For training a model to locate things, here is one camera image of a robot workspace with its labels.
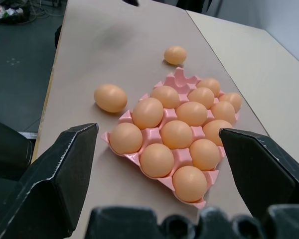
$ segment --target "floor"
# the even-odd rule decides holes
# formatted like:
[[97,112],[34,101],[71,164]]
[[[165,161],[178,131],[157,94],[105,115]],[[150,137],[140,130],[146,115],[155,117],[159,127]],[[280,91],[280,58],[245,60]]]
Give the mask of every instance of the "floor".
[[[165,3],[176,5],[177,0]],[[46,9],[62,15],[65,5]],[[0,122],[16,131],[38,131],[55,55],[54,33],[62,21],[50,16],[0,25]]]

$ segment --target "brown egg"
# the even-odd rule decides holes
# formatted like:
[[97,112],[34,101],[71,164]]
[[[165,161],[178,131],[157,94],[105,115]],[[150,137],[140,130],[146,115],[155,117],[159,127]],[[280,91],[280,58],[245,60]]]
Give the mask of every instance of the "brown egg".
[[241,108],[243,98],[238,93],[226,93],[219,97],[219,101],[228,101],[233,105],[235,113],[237,113]]
[[189,147],[189,152],[193,165],[202,171],[214,169],[221,159],[217,145],[207,139],[196,140]]
[[203,104],[206,109],[209,109],[214,103],[214,93],[206,87],[200,87],[193,90],[187,97],[189,101]]
[[147,146],[140,156],[143,172],[149,177],[160,178],[171,172],[174,167],[174,156],[163,144],[154,143]]
[[207,192],[205,175],[193,166],[179,168],[172,181],[176,196],[185,202],[196,202]]
[[128,97],[120,87],[106,84],[94,91],[94,100],[101,109],[110,113],[117,113],[125,108]]
[[155,88],[150,97],[158,99],[164,108],[172,109],[179,105],[179,95],[177,91],[170,86],[160,86]]
[[223,146],[223,143],[218,136],[219,130],[221,128],[232,128],[233,126],[228,123],[227,121],[224,121],[222,119],[216,119],[212,122],[209,122],[203,127],[203,132],[205,134],[205,138],[212,141],[217,146]]
[[140,129],[155,128],[163,118],[163,105],[158,99],[141,100],[133,109],[133,123]]
[[196,87],[206,87],[211,89],[211,91],[214,93],[214,96],[217,97],[219,95],[220,92],[220,84],[217,80],[215,80],[214,78],[208,78],[205,80],[202,80],[201,82],[199,82]]
[[186,102],[176,109],[178,120],[189,126],[201,126],[207,119],[207,109],[198,102]]
[[225,120],[233,125],[236,122],[235,109],[231,103],[221,101],[210,108],[216,120]]
[[186,50],[180,46],[172,46],[164,52],[164,59],[171,65],[182,64],[187,57]]
[[121,123],[110,133],[109,142],[117,154],[136,153],[143,142],[139,128],[132,123]]
[[165,144],[170,149],[188,148],[193,142],[193,133],[188,124],[183,121],[173,120],[165,124],[160,136]]

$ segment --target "pink egg tray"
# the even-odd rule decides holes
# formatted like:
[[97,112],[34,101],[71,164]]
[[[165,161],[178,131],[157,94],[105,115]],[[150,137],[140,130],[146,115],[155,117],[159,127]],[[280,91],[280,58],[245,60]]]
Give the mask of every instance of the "pink egg tray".
[[[196,85],[201,81],[201,79],[199,79],[196,76],[193,76],[191,78],[186,78],[184,75],[184,69],[177,67],[175,73],[170,73],[167,75],[166,80],[164,83],[159,82],[154,86],[154,89],[156,87],[160,87],[160,86],[170,86],[173,87],[174,89],[176,89],[176,91],[179,94],[179,99],[180,99],[180,105],[183,103],[188,102],[188,98],[187,95],[192,92],[193,90],[196,89]],[[218,97],[222,96],[224,94],[223,91],[220,91],[220,94]],[[145,94],[141,99],[145,99],[148,98],[149,95]],[[218,98],[214,99],[214,104],[218,103]],[[211,122],[214,120],[214,116],[211,112],[211,110],[208,110],[208,116],[207,116],[207,120],[206,122],[202,125],[204,126],[205,124],[207,124],[208,122]],[[140,167],[140,170],[142,171],[142,168],[140,166],[140,161],[139,161],[139,156],[141,155],[142,151],[150,144],[153,143],[162,143],[162,139],[160,137],[160,129],[168,122],[172,121],[172,120],[177,120],[177,115],[175,113],[175,109],[164,109],[164,114],[163,114],[163,118],[160,122],[160,124],[155,127],[155,128],[146,128],[141,130],[142,135],[143,135],[143,143],[141,148],[139,149],[138,152],[133,153],[133,154],[123,154],[123,155],[119,155],[119,156],[123,156],[127,159],[129,159],[130,161],[132,161],[134,164],[136,164],[138,167]],[[119,122],[118,123],[124,123],[124,122],[128,122],[128,123],[133,123],[132,120],[132,112],[130,110],[126,111],[120,118],[119,118]],[[198,139],[202,139],[205,138],[205,134],[202,130],[201,126],[197,126],[197,127],[193,127],[191,126],[191,130],[193,132],[193,142],[198,140]],[[109,144],[109,133],[105,132],[102,136],[101,139],[103,139],[106,143],[108,143],[109,147],[111,148],[110,144]],[[218,147],[219,152],[220,152],[220,157],[221,159],[225,156],[225,150],[223,147]],[[152,179],[156,179],[159,182],[161,182],[162,184],[164,184],[166,187],[168,187],[174,194],[175,197],[175,189],[172,183],[172,176],[174,174],[174,172],[183,166],[187,166],[190,165],[192,166],[192,158],[190,156],[189,153],[189,148],[184,148],[184,149],[172,149],[171,150],[173,155],[174,155],[174,168],[172,169],[172,171],[165,177],[163,178],[152,178]],[[211,186],[213,186],[215,184],[216,178],[218,176],[218,170],[214,169],[211,171],[202,171],[206,177],[207,180],[207,188],[209,189]],[[188,202],[184,202],[183,203],[189,204],[189,205],[193,205],[199,209],[203,208],[206,204],[206,201],[204,201],[203,198],[201,198],[200,200],[193,202],[193,203],[188,203]]]

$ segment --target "table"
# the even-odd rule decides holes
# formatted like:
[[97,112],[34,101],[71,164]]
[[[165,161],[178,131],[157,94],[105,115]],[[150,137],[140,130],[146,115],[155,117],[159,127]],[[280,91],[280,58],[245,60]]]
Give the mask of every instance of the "table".
[[[71,238],[83,237],[90,211],[96,206],[151,207],[159,222],[171,214],[196,220],[196,208],[178,201],[163,185],[145,177],[135,165],[115,156],[100,140],[103,132],[117,124],[120,115],[100,111],[94,104],[93,91],[103,83],[117,84],[128,93],[127,109],[132,109],[155,83],[163,81],[169,72],[174,71],[174,67],[162,62],[164,50],[181,45],[188,52],[184,64],[187,76],[215,77],[224,91],[240,90],[247,102],[253,104],[252,108],[256,107],[248,95],[248,87],[243,87],[254,82],[244,83],[237,76],[241,70],[239,64],[248,61],[248,57],[243,55],[240,59],[243,52],[239,51],[239,44],[230,45],[233,49],[225,43],[226,47],[222,47],[222,42],[228,39],[221,40],[217,35],[221,36],[223,31],[230,37],[233,37],[230,32],[246,32],[233,37],[233,41],[253,39],[254,44],[267,34],[149,0],[141,0],[139,8],[120,0],[68,2],[34,158],[42,154],[63,130],[88,122],[99,124],[90,186],[77,230]],[[259,51],[261,42],[258,42],[258,47],[250,52]],[[230,63],[231,57],[227,54],[235,56],[238,63]],[[262,70],[250,67],[245,73],[261,75]],[[266,134],[247,102],[243,102],[236,128]],[[235,187],[226,159],[219,170],[216,184],[207,195],[207,205],[221,207],[229,216],[249,213]]]
[[267,133],[299,163],[299,61],[264,30],[188,14]]

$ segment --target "cable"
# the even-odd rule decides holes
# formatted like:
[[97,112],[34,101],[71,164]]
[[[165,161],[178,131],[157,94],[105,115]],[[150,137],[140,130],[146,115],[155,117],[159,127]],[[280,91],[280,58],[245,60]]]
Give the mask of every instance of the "cable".
[[36,14],[36,11],[34,10],[33,4],[32,4],[32,0],[29,0],[29,2],[30,2],[31,8],[32,8],[33,13],[34,13],[34,14],[32,14],[32,15],[34,15],[34,18],[31,19],[31,20],[29,20],[29,21],[18,23],[18,25],[23,25],[23,24],[30,23],[30,22],[33,22],[34,20],[36,20],[37,14]]
[[64,14],[62,14],[62,15],[54,15],[54,14],[49,13],[46,9],[44,9],[44,8],[41,6],[41,4],[42,4],[42,0],[40,0],[40,9],[43,10],[43,11],[44,11],[46,14],[48,14],[49,16],[64,16]]
[[33,13],[30,13],[31,15],[36,15],[36,16],[43,16],[45,15],[45,11],[42,11],[39,7],[37,7],[41,12],[37,13],[34,8],[37,7],[37,6],[33,6]]

